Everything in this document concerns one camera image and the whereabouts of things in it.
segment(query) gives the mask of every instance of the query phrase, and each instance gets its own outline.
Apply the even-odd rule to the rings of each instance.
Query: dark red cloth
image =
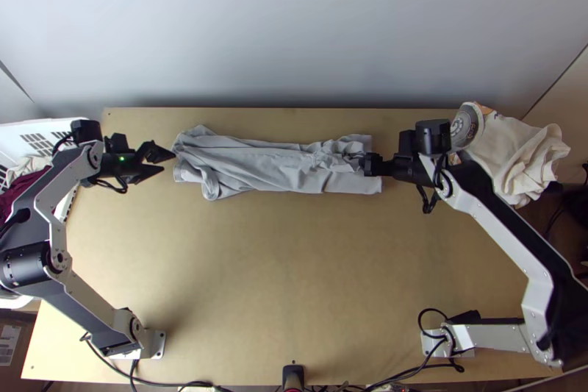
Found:
[[[14,179],[10,188],[3,192],[3,194],[0,194],[0,227],[4,225],[4,222],[12,212],[12,203],[49,169],[50,166],[47,165],[43,170],[25,174],[24,176]]]

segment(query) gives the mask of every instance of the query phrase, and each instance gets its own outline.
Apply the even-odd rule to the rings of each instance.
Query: wooden table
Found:
[[[150,139],[170,146],[197,124],[300,143],[370,133],[374,150],[391,157],[401,130],[453,114],[118,108],[106,110],[102,129],[126,133],[133,147]],[[375,196],[249,192],[208,202],[200,185],[175,183],[172,167],[125,196],[81,189],[68,221],[76,272],[115,307],[168,332],[163,359],[141,361],[144,378],[277,385],[295,360],[310,384],[366,384],[422,362],[417,314],[425,307],[521,315],[526,278],[465,214],[445,204],[422,214],[414,185],[385,179]],[[82,333],[43,303],[23,377],[126,382],[79,342]],[[464,374],[431,369],[415,379],[556,373],[528,355],[491,350],[460,363]]]

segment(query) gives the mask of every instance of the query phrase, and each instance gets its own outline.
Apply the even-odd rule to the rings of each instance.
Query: gray shirt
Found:
[[[370,135],[303,145],[237,139],[199,125],[173,143],[179,160],[173,178],[200,183],[210,201],[249,190],[380,193],[381,178],[364,177],[359,168],[370,149]]]

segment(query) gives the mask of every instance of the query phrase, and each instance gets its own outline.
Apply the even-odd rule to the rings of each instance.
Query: cable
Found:
[[[96,179],[94,180],[94,184],[98,185],[99,187],[103,187],[103,188],[108,188],[110,190],[116,191],[119,194],[125,194],[128,189],[129,186],[126,184],[126,182],[124,183],[124,185],[120,186],[119,188],[115,187],[113,184],[111,184],[110,182],[107,182],[103,179]]]
[[[25,222],[30,215],[31,212],[28,209],[21,208],[13,216],[10,216],[10,218],[0,226],[0,239],[4,237],[10,228],[14,227],[16,224]]]
[[[582,184],[582,187],[586,187],[586,185],[588,184],[588,163],[583,163],[582,168],[586,172],[586,179],[584,179],[584,184]],[[556,210],[551,215],[549,221],[547,222],[547,227],[545,228],[545,232],[543,233],[544,239],[549,240],[549,233],[551,232],[553,225],[556,223],[559,216],[561,216],[564,213],[564,211],[564,201],[562,200],[557,206]]]
[[[102,357],[102,355],[100,355],[98,353],[98,351],[96,351],[94,349],[94,346],[92,346],[92,344],[89,341],[89,333],[86,332],[82,338],[80,338],[80,341],[85,341],[87,344],[87,347],[90,348],[90,350],[94,353],[95,356],[97,356],[97,358],[103,362],[106,366],[108,366],[110,369],[112,369],[114,372],[116,372],[119,375],[122,375],[123,377],[131,380],[133,382],[139,382],[142,383],[144,385],[149,385],[149,386],[156,386],[158,388],[181,388],[180,390],[187,388],[187,387],[193,387],[193,388],[214,388],[219,392],[232,392],[230,389],[227,388],[223,388],[222,386],[215,386],[213,385],[211,382],[207,382],[207,381],[200,381],[200,380],[194,380],[194,381],[190,381],[190,382],[186,382],[186,383],[166,383],[166,382],[156,382],[156,381],[149,381],[147,379],[143,379],[143,378],[139,378],[139,377],[135,377],[133,375],[133,373],[135,372],[136,368],[138,367],[139,364],[139,360],[135,360],[136,361],[136,366],[135,368],[131,367],[131,374],[127,374],[125,371],[120,370],[119,368],[117,368],[116,366],[110,364],[104,357]]]
[[[55,383],[55,381],[48,382],[46,385],[43,386],[43,389],[41,389],[41,392],[47,392],[49,389],[51,389],[51,386],[53,385],[53,383]]]
[[[452,358],[454,355],[458,355],[461,354],[465,351],[456,351],[455,347],[456,347],[456,341],[455,341],[455,337],[453,336],[453,334],[451,333],[451,331],[449,330],[448,327],[443,326],[442,329],[445,330],[445,332],[451,337],[451,353],[450,353],[450,358],[449,358],[449,363],[443,363],[443,364],[434,364],[434,365],[428,365],[427,363],[429,362],[429,360],[431,359],[431,357],[433,356],[433,353],[435,353],[435,351],[444,343],[446,343],[448,341],[447,336],[446,335],[432,335],[429,334],[427,331],[424,330],[423,328],[423,324],[421,323],[423,316],[426,313],[430,313],[430,312],[434,312],[434,313],[438,313],[440,314],[445,321],[449,320],[449,318],[447,317],[446,314],[444,314],[443,311],[440,311],[434,307],[428,307],[426,309],[423,309],[422,311],[420,311],[418,317],[417,317],[417,322],[418,322],[418,327],[420,329],[420,331],[426,335],[427,337],[430,338],[434,338],[436,340],[439,340],[439,342],[433,346],[433,349],[431,349],[430,352],[427,353],[425,360],[423,360],[423,362],[420,364],[420,366],[415,366],[414,368],[410,368],[407,369],[405,371],[399,372],[398,374],[392,375],[391,377],[388,377],[386,379],[383,379],[382,381],[379,381],[377,383],[374,383],[370,386],[368,386],[367,388],[365,388],[363,390],[363,392],[371,392],[374,391],[377,388],[380,388],[381,386],[385,386],[388,385],[390,383],[394,383],[394,382],[399,382],[403,379],[408,379],[410,377],[413,377],[414,375],[418,374],[421,371],[424,371],[425,369],[433,369],[433,368],[454,368],[457,372],[459,372],[460,374],[463,374],[465,372],[465,368],[459,364],[457,364],[455,362],[455,360]]]
[[[448,193],[446,197],[451,197],[453,195],[453,185],[451,184],[451,180],[447,178],[445,173],[443,173],[442,171],[444,163],[447,163],[447,153],[444,153],[443,156],[441,156],[435,163],[435,169],[433,171],[433,177],[431,181],[433,182],[434,188],[444,190],[445,188],[443,186],[443,181],[441,180],[441,177],[445,177],[445,181],[447,182],[448,186]],[[431,201],[429,201],[429,197],[427,196],[427,193],[425,193],[425,189],[422,185],[417,185],[417,190],[420,194],[421,200],[423,201],[423,214],[430,214],[435,208],[437,201],[441,199],[438,192],[434,190],[433,196],[431,196]]]
[[[137,392],[137,388],[135,387],[135,381],[133,380],[133,374],[135,373],[135,369],[137,368],[138,364],[139,364],[139,360],[133,360],[131,363],[131,372],[129,375],[129,382],[131,383],[131,390],[133,392]]]
[[[441,339],[447,340],[447,338],[444,335],[432,335],[423,329],[423,324],[421,323],[421,321],[423,320],[423,316],[427,313],[437,313],[437,314],[442,315],[443,319],[445,321],[449,320],[449,317],[447,317],[446,314],[444,314],[442,311],[438,310],[437,308],[427,307],[418,313],[417,322],[418,322],[418,327],[419,327],[420,331],[429,338],[435,338],[435,339],[439,339],[439,340],[441,340]]]
[[[53,150],[51,151],[51,156],[54,157],[57,152],[60,150],[62,144],[66,143],[70,138],[72,138],[74,134],[72,132],[66,133],[65,136],[59,139],[55,145],[53,146]]]

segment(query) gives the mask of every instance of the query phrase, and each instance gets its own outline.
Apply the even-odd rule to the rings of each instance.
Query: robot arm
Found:
[[[492,179],[474,161],[447,165],[451,149],[448,120],[421,121],[416,130],[401,133],[399,152],[391,161],[377,154],[364,158],[368,176],[393,176],[434,189],[434,201],[471,215],[528,277],[521,302],[522,318],[481,318],[469,311],[448,319],[421,335],[423,353],[447,337],[434,357],[491,348],[528,353],[540,363],[562,366],[588,349],[588,290],[573,275],[569,263],[493,190]]]
[[[9,291],[46,300],[89,334],[106,357],[159,358],[165,333],[145,329],[128,309],[115,309],[72,269],[65,225],[55,218],[57,203],[77,185],[112,186],[101,177],[116,177],[126,192],[163,168],[158,163],[173,154],[153,141],[138,152],[124,135],[103,140],[96,121],[75,121],[71,134],[76,147],[57,152],[51,168],[12,205],[0,235],[0,285]]]

